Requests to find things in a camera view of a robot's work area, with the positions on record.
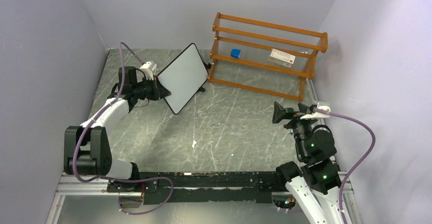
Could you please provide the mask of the small whiteboard black frame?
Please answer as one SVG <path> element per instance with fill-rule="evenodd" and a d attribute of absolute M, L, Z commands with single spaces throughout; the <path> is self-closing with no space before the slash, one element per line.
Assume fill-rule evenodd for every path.
<path fill-rule="evenodd" d="M 179 114 L 208 79 L 206 64 L 195 43 L 166 65 L 157 79 L 171 93 L 164 101 L 173 114 Z"/>

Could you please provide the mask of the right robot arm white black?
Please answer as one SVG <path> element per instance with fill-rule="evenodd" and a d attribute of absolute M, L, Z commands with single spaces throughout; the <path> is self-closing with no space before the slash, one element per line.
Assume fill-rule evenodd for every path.
<path fill-rule="evenodd" d="M 338 166 L 331 160 L 337 152 L 333 133 L 327 125 L 316 125 L 329 111 L 328 106 L 320 104 L 307 106 L 300 102 L 295 110 L 274 103 L 272 123 L 288 121 L 283 127 L 292 131 L 296 156 L 303 164 L 290 161 L 278 166 L 275 185 L 288 190 L 310 223 L 350 223 L 343 210 Z"/>

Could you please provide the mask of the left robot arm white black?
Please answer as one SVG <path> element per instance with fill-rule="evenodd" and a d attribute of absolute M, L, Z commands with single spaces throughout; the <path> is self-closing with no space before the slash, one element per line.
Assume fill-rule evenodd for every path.
<path fill-rule="evenodd" d="M 64 172 L 74 176 L 119 179 L 128 191 L 141 185 L 135 163 L 114 159 L 109 134 L 129 114 L 139 100 L 157 101 L 171 92 L 154 76 L 137 78 L 138 68 L 119 68 L 119 82 L 114 85 L 103 107 L 87 121 L 70 126 L 64 134 Z"/>

